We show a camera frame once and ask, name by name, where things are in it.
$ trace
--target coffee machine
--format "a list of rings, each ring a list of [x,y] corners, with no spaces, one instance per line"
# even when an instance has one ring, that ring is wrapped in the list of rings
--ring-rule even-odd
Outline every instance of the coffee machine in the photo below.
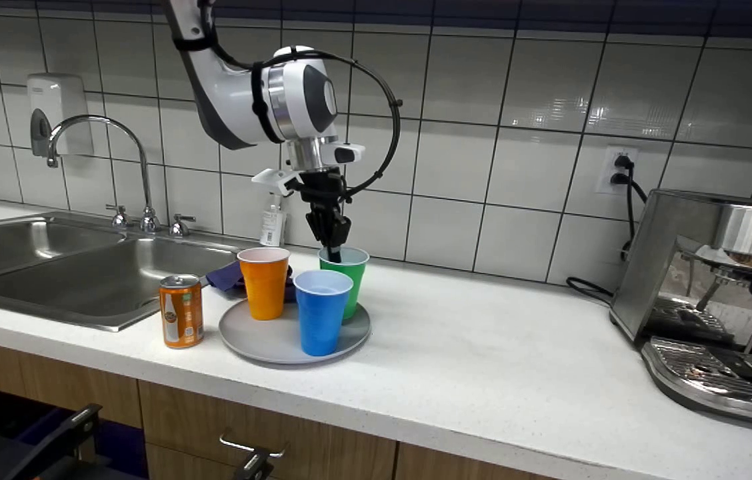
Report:
[[[612,318],[670,397],[752,422],[752,199],[652,193]]]

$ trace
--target stainless steel sink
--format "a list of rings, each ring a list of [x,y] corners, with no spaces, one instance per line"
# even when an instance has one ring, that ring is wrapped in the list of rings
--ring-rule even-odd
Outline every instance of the stainless steel sink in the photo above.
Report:
[[[0,310],[122,330],[158,313],[164,277],[202,277],[233,254],[212,239],[122,238],[76,217],[0,221]]]
[[[122,238],[105,225],[68,217],[26,217],[0,221],[0,271],[42,259],[114,246]]]
[[[177,238],[138,238],[0,271],[0,306],[73,326],[122,330],[158,313],[158,283],[233,261],[234,247]]]

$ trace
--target aluminum can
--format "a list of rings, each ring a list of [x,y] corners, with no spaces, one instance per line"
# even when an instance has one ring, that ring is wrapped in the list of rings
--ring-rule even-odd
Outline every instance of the aluminum can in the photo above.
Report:
[[[164,318],[164,341],[174,350],[194,347],[202,339],[202,297],[200,277],[174,275],[160,283],[160,318]]]

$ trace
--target round tray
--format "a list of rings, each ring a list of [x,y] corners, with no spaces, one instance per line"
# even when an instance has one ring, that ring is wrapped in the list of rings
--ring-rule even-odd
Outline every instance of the round tray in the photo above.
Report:
[[[354,318],[345,322],[338,350],[324,358],[301,353],[297,305],[288,305],[277,321],[254,321],[248,305],[240,302],[220,321],[224,347],[254,362],[272,365],[312,365],[345,358],[370,339],[370,315],[358,306]]]

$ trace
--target white countertop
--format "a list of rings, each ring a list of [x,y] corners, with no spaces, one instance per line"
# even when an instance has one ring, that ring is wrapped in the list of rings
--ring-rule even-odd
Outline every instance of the white countertop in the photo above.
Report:
[[[752,427],[661,395],[600,302],[374,261],[360,305],[374,335],[318,369],[233,354],[213,290],[192,350],[168,350],[158,318],[105,333],[6,310],[0,347],[553,477],[752,477]]]

